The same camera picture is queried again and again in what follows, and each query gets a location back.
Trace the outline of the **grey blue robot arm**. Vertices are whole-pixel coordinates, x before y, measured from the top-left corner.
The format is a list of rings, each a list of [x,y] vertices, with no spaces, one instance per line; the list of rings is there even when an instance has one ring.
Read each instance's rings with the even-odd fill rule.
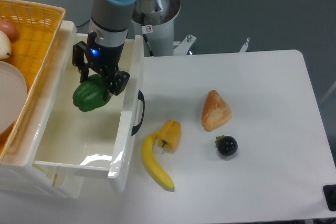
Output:
[[[180,9],[180,0],[93,0],[87,40],[73,46],[72,64],[80,72],[80,83],[86,83],[93,70],[102,101],[119,95],[130,79],[119,69],[130,25],[143,36],[151,56],[171,56],[173,22]]]

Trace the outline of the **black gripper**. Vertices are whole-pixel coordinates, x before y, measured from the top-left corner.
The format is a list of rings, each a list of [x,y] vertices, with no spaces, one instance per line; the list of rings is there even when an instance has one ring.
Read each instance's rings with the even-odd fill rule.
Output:
[[[80,41],[72,48],[72,65],[78,68],[80,82],[89,76],[89,67],[103,76],[106,88],[104,100],[109,101],[111,96],[118,96],[124,91],[130,79],[130,74],[119,70],[119,60],[124,44],[117,47],[103,46],[96,42],[98,37],[95,31],[88,34],[87,43]]]

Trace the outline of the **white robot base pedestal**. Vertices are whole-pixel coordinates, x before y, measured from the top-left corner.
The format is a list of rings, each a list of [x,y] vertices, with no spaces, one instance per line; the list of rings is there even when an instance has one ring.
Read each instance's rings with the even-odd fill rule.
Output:
[[[144,55],[191,55],[196,37],[187,35],[182,41],[174,40],[174,20],[181,9],[180,0],[137,0],[132,15],[136,35],[144,40]]]

